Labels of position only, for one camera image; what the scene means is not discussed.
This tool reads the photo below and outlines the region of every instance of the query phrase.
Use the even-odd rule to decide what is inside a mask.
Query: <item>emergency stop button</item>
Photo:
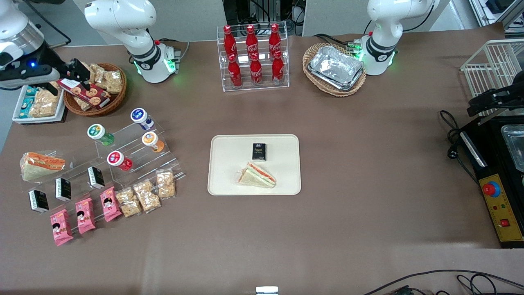
[[[494,182],[490,181],[482,186],[482,191],[493,198],[496,198],[500,195],[500,186]]]

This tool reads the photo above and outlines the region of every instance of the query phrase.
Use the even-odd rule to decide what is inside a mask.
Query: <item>red button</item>
[[[491,183],[486,183],[482,186],[482,191],[488,196],[493,196],[497,190],[495,189],[495,186]]]

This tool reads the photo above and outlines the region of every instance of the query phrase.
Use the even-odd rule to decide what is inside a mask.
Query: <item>woven basket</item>
[[[124,101],[124,96],[126,95],[126,87],[127,87],[127,79],[126,74],[124,71],[122,71],[121,68],[113,65],[113,64],[105,64],[100,63],[98,64],[104,70],[106,71],[120,71],[120,76],[122,77],[122,91],[116,95],[116,98],[114,98],[108,105],[105,107],[97,110],[95,108],[88,109],[87,111],[82,111],[78,103],[74,100],[74,96],[70,94],[67,91],[64,91],[64,102],[65,106],[73,113],[77,115],[87,116],[87,117],[94,117],[94,116],[102,116],[105,114],[108,114],[112,111],[114,111],[121,103]]]
[[[354,94],[355,92],[357,92],[357,90],[362,86],[362,84],[364,84],[364,81],[366,80],[366,70],[364,70],[362,75],[359,77],[359,79],[355,82],[355,84],[353,85],[353,87],[349,91],[341,91],[341,90],[337,89],[333,85],[331,85],[331,84],[327,83],[326,81],[320,79],[319,77],[313,75],[308,70],[308,64],[311,61],[311,59],[313,59],[313,57],[316,55],[316,53],[319,51],[319,49],[321,47],[328,46],[328,45],[334,46],[336,49],[338,49],[340,52],[342,52],[344,54],[347,54],[347,55],[350,54],[349,51],[347,51],[346,49],[344,49],[344,48],[342,48],[342,47],[340,47],[338,45],[329,44],[329,43],[318,43],[318,44],[315,44],[315,45],[311,46],[308,50],[306,50],[304,56],[302,57],[302,69],[304,70],[304,74],[309,78],[309,80],[313,84],[315,84],[315,86],[317,86],[320,90],[324,91],[325,93],[329,93],[329,94],[331,94],[333,96],[336,96],[336,97],[350,96],[350,95]]]

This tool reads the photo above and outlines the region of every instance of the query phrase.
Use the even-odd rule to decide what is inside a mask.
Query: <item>foil container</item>
[[[335,88],[349,91],[364,72],[364,64],[333,46],[324,46],[311,59],[308,70]]]

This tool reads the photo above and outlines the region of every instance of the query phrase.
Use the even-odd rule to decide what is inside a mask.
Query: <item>brown tabletop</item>
[[[105,117],[13,124],[0,155],[1,290],[253,294],[256,286],[276,285],[281,294],[362,294],[438,268],[522,282],[524,251],[499,249],[477,186],[446,157],[447,128],[438,120],[441,109],[461,124],[469,120],[459,66],[485,41],[503,37],[498,25],[405,34],[387,72],[368,77],[349,98],[319,91],[303,74],[302,54],[316,38],[290,38],[290,88],[235,93],[222,92],[215,42],[192,43],[180,74],[158,85],[137,74],[122,46],[59,49],[64,60],[121,66],[128,94]],[[187,174],[177,184],[179,197],[56,247],[49,219],[32,212],[19,192],[22,153],[85,146],[87,126],[117,130],[135,107],[166,129]],[[210,195],[211,138],[261,133],[299,138],[302,191]],[[463,293],[452,274],[403,284]],[[499,285],[499,292],[511,290]]]

